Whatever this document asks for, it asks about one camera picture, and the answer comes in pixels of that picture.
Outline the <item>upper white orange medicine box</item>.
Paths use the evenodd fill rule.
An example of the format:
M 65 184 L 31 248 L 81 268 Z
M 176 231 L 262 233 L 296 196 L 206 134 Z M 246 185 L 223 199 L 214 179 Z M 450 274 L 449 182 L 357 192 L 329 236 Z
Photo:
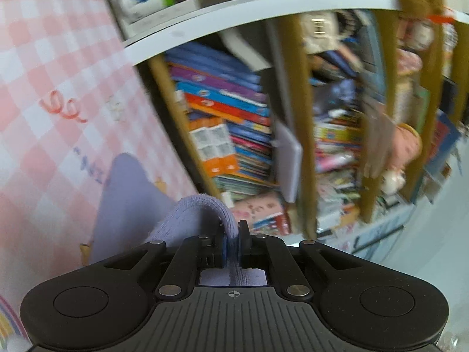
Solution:
M 221 144 L 197 142 L 196 149 L 210 177 L 232 174 L 239 170 L 235 148 L 229 141 Z

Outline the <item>white power adapter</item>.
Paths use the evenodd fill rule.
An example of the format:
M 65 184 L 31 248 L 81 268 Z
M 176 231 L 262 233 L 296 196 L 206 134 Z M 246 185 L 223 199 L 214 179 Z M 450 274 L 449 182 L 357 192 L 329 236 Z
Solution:
M 231 192 L 221 192 L 221 199 L 228 208 L 233 208 L 235 203 L 233 201 Z

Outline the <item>row of colourful books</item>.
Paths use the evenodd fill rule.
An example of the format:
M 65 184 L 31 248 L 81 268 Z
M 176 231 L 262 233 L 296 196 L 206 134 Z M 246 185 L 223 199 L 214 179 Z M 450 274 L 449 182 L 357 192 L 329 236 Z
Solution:
M 239 170 L 211 177 L 233 201 L 277 186 L 273 174 L 273 131 L 261 77 L 232 54 L 197 41 L 164 54 L 176 101 L 189 122 L 221 118 L 228 127 Z

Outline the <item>wooden bookshelf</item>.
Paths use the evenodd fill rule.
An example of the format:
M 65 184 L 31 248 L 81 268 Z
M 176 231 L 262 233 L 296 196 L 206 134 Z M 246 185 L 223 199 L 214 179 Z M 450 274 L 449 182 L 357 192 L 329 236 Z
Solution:
M 162 20 L 157 29 L 123 47 L 205 192 L 221 197 L 189 136 L 164 54 L 191 41 L 230 53 L 219 32 L 235 27 L 272 65 L 256 72 L 272 131 L 277 117 L 303 147 L 296 202 L 284 200 L 274 162 L 277 186 L 263 192 L 281 195 L 297 231 L 316 237 L 319 201 L 339 202 L 333 213 L 340 224 L 342 214 L 371 221 L 381 195 L 416 199 L 444 135 L 443 85 L 463 91 L 468 81 L 468 24 L 446 0 L 175 2 L 148 16 Z

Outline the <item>pink cartoon cylinder cup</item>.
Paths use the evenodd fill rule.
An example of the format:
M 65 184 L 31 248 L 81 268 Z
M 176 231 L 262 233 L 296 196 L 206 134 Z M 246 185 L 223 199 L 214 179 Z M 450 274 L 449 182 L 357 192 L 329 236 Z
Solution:
M 236 222 L 246 221 L 249 230 L 252 225 L 261 220 L 275 217 L 284 212 L 287 213 L 285 204 L 275 191 L 250 196 L 234 205 L 230 210 Z

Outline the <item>red books on shelf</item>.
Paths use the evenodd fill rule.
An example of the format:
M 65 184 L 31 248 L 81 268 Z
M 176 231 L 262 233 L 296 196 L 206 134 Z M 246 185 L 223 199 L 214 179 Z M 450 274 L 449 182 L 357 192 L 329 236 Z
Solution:
M 292 233 L 290 219 L 286 212 L 252 225 L 251 233 L 263 233 L 272 236 L 286 236 Z

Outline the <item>pink and purple knit sweater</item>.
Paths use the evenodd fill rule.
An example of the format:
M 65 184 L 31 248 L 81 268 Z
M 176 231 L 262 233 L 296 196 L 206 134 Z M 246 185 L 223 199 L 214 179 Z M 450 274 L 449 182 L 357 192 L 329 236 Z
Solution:
M 206 194 L 170 199 L 152 184 L 141 163 L 127 153 L 113 160 L 104 185 L 89 262 L 124 253 L 146 242 L 181 246 L 184 239 L 222 228 L 227 235 L 227 264 L 200 275 L 207 286 L 264 286 L 261 269 L 242 269 L 238 261 L 239 227 L 230 209 Z

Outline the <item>white orange medicine box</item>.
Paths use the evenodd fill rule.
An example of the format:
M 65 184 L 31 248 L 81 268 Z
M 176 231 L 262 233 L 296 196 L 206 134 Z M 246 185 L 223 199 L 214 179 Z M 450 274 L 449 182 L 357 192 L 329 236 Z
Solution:
M 196 149 L 210 177 L 232 174 L 239 170 L 235 148 L 229 141 L 221 144 L 197 142 Z
M 189 122 L 189 134 L 203 160 L 234 154 L 227 124 L 221 118 L 192 120 Z

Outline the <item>white flat lamp head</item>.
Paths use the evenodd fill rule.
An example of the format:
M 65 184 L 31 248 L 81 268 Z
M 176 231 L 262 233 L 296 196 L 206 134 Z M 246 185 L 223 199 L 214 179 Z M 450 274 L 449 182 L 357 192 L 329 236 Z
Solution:
M 300 181 L 303 147 L 293 132 L 275 117 L 273 122 L 273 161 L 280 192 L 287 203 L 295 203 Z

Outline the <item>pink checkered cartoon tablecloth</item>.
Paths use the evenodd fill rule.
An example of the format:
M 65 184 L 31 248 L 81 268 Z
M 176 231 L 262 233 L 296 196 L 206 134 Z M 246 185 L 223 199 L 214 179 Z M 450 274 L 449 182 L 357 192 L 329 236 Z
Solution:
M 106 0 L 1 0 L 1 349 L 26 351 L 24 295 L 76 269 L 112 161 L 195 192 Z

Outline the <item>lower white orange medicine box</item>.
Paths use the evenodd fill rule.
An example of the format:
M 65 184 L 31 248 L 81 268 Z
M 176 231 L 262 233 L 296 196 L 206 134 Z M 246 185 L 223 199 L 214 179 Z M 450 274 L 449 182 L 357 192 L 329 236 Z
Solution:
M 227 124 L 221 118 L 192 120 L 189 122 L 189 134 L 203 160 L 234 154 Z

